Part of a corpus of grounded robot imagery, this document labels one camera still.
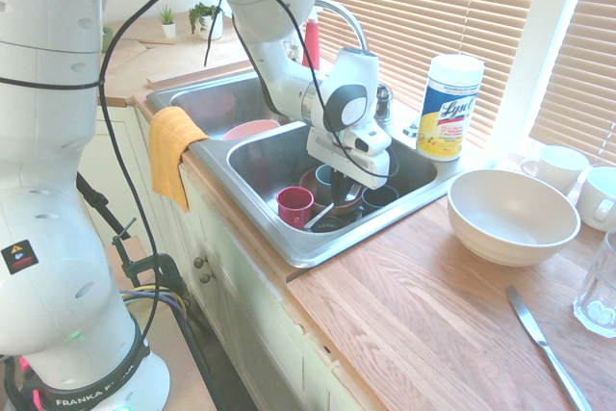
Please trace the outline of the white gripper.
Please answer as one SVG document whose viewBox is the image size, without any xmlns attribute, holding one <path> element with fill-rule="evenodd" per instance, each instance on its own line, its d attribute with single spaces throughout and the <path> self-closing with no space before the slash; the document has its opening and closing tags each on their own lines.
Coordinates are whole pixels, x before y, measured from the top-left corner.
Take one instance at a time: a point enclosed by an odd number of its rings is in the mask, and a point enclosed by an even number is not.
<svg viewBox="0 0 616 411">
<path fill-rule="evenodd" d="M 390 169 L 390 136 L 380 127 L 349 127 L 338 134 L 338 139 L 333 133 L 311 128 L 307 141 L 308 154 L 335 169 L 330 174 L 334 205 L 353 201 L 359 192 L 358 183 L 369 189 L 380 188 Z"/>
</svg>

